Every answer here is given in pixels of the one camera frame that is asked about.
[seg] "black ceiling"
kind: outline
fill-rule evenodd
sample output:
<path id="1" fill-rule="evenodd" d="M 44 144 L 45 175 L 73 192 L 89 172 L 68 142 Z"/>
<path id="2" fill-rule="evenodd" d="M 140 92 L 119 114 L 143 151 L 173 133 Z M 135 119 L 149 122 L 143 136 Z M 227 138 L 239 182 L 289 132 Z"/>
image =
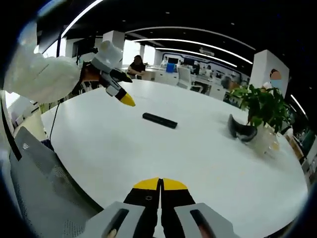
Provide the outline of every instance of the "black ceiling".
<path id="1" fill-rule="evenodd" d="M 51 15 L 55 14 L 67 25 L 92 2 L 67 1 L 65 11 L 53 12 Z M 182 26 L 217 32 L 244 42 L 255 50 L 226 37 L 195 30 L 151 29 L 135 33 L 146 38 L 183 39 L 214 45 L 250 61 L 253 61 L 255 53 L 268 49 L 290 68 L 292 80 L 286 98 L 293 94 L 309 118 L 317 121 L 317 107 L 312 104 L 313 92 L 317 89 L 316 47 L 313 42 L 315 14 L 313 2 L 305 0 L 300 3 L 280 0 L 104 0 L 85 14 L 66 36 L 83 38 L 102 35 L 111 30 L 128 32 L 146 27 Z M 47 16 L 40 20 L 38 28 L 45 30 L 54 24 L 52 17 Z M 199 52 L 200 48 L 186 43 L 159 43 L 168 48 L 195 52 Z M 237 70 L 251 74 L 249 63 L 221 51 L 212 51 L 215 57 L 238 65 Z"/>

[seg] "office desk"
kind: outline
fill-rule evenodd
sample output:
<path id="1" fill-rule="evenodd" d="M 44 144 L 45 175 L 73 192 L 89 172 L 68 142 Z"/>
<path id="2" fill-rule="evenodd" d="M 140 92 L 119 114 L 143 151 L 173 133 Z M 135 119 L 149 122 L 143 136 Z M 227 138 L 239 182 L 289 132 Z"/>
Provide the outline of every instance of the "office desk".
<path id="1" fill-rule="evenodd" d="M 98 88 L 62 103 L 52 133 L 61 162 L 100 206 L 123 201 L 141 180 L 160 177 L 187 185 L 197 203 L 228 219 L 241 238 L 268 236 L 298 215 L 307 186 L 284 137 L 274 159 L 259 158 L 227 129 L 229 114 L 246 122 L 246 112 L 178 87 L 143 80 L 120 84 L 135 107 Z M 42 115 L 48 134 L 55 110 Z M 144 120 L 146 112 L 178 126 Z"/>

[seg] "potted plant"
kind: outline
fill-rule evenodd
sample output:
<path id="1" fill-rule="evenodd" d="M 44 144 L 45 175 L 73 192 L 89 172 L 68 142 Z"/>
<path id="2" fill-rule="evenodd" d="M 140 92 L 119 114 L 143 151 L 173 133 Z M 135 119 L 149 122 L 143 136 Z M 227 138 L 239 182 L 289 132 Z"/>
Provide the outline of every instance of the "potted plant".
<path id="1" fill-rule="evenodd" d="M 250 125 L 259 127 L 268 124 L 277 133 L 281 131 L 283 121 L 289 122 L 288 106 L 277 88 L 262 90 L 251 84 L 234 89 L 231 95 L 241 98 L 242 110 L 249 110 Z"/>

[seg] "black cable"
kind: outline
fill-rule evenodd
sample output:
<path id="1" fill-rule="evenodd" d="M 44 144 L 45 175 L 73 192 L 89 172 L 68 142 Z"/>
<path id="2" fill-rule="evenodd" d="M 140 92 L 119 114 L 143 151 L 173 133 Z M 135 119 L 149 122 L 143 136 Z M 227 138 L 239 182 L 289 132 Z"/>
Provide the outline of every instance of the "black cable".
<path id="1" fill-rule="evenodd" d="M 54 127 L 54 123 L 55 123 L 55 119 L 56 119 L 57 110 L 58 110 L 58 107 L 59 107 L 60 104 L 61 104 L 61 101 L 58 102 L 58 105 L 57 105 L 57 108 L 56 108 L 53 124 L 52 124 L 52 127 L 51 127 L 51 132 L 50 132 L 50 138 L 49 138 L 50 141 L 51 141 L 52 131 L 53 131 L 53 127 Z"/>

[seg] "white chair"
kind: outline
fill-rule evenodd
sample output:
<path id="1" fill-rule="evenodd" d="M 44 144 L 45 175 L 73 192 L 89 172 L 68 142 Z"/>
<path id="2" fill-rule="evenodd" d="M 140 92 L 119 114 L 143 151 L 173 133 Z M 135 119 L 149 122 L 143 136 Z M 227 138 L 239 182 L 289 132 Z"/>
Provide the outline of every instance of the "white chair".
<path id="1" fill-rule="evenodd" d="M 226 92 L 227 91 L 222 86 L 213 84 L 211 86 L 209 96 L 223 101 L 223 98 Z"/>
<path id="2" fill-rule="evenodd" d="M 192 78 L 190 75 L 190 69 L 179 67 L 178 68 L 178 78 L 179 81 L 177 83 L 178 87 L 185 88 L 187 90 L 191 90 L 191 88 L 199 88 L 199 93 L 203 90 L 203 87 L 200 85 L 193 85 Z"/>

